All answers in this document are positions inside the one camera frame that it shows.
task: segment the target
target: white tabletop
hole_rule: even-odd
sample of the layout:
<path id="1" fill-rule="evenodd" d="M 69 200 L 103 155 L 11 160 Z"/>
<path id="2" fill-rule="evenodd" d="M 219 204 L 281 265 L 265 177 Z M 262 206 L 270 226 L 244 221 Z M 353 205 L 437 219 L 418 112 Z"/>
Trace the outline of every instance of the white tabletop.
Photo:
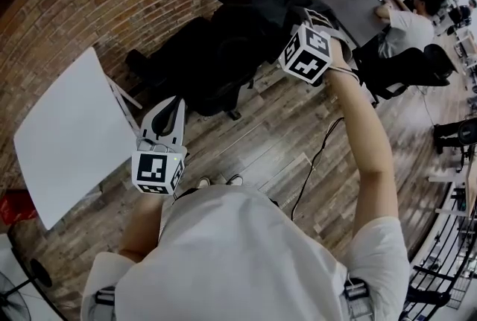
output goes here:
<path id="1" fill-rule="evenodd" d="M 14 142 L 31 199 L 47 229 L 131 157 L 136 135 L 93 48 L 38 100 Z"/>

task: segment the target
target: sleeve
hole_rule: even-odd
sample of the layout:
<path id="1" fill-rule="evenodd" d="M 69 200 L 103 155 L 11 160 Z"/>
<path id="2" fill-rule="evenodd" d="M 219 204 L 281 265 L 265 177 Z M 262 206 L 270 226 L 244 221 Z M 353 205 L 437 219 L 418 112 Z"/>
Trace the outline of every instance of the sleeve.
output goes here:
<path id="1" fill-rule="evenodd" d="M 409 13 L 408 11 L 389 10 L 391 27 L 407 31 L 412 25 L 414 15 L 415 14 Z"/>
<path id="2" fill-rule="evenodd" d="M 105 287 L 115 287 L 118 281 L 135 264 L 129 258 L 116 253 L 101 252 L 96 256 L 83 291 L 81 320 L 89 319 L 86 315 L 92 307 L 96 292 Z"/>
<path id="3" fill-rule="evenodd" d="M 395 217 L 372 220 L 351 241 L 344 263 L 350 277 L 370 290 L 375 320 L 398 320 L 411 273 L 401 224 Z"/>

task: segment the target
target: fan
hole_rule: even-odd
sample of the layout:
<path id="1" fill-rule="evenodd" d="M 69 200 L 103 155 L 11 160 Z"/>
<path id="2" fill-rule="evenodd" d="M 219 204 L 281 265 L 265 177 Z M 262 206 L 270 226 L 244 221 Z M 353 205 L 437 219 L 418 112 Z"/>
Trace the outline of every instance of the fan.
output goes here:
<path id="1" fill-rule="evenodd" d="M 16 287 L 0 272 L 0 320 L 31 321 L 30 311 L 19 290 L 36 279 L 46 287 L 51 287 L 50 275 L 41 263 L 32 259 L 30 266 L 33 275 Z"/>

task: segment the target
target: railing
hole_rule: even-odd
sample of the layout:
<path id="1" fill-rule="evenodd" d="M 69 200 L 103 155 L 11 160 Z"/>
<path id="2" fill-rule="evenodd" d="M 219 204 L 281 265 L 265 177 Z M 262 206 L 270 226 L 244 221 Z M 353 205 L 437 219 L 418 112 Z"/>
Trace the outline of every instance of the railing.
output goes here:
<path id="1" fill-rule="evenodd" d="M 452 196 L 450 201 L 452 210 L 463 210 L 465 201 L 461 196 Z M 413 288 L 437 291 L 442 293 L 443 299 L 450 296 L 446 306 L 454 309 L 458 309 L 462 303 L 476 272 L 476 209 L 477 206 L 470 218 L 439 215 L 443 225 L 429 254 L 413 267 L 411 275 L 410 285 Z M 402 320 L 430 320 L 440 307 L 441 305 L 407 302 Z"/>

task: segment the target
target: seated person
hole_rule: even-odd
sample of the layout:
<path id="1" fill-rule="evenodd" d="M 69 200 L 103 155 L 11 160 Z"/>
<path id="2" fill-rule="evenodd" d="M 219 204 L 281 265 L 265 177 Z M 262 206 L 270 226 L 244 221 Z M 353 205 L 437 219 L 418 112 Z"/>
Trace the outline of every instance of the seated person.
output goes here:
<path id="1" fill-rule="evenodd" d="M 431 44 L 435 35 L 432 17 L 445 0 L 414 0 L 413 13 L 401 0 L 394 1 L 401 10 L 394 10 L 390 1 L 375 10 L 377 16 L 391 24 L 387 34 L 378 36 L 378 53 L 382 58 L 396 56 L 413 47 L 423 51 Z"/>
<path id="2" fill-rule="evenodd" d="M 472 15 L 473 10 L 477 7 L 476 0 L 469 0 L 469 5 L 463 5 L 450 10 L 443 21 L 439 24 L 437 28 L 437 34 L 441 35 L 449 29 L 449 27 L 458 25 L 466 19 L 469 19 Z"/>

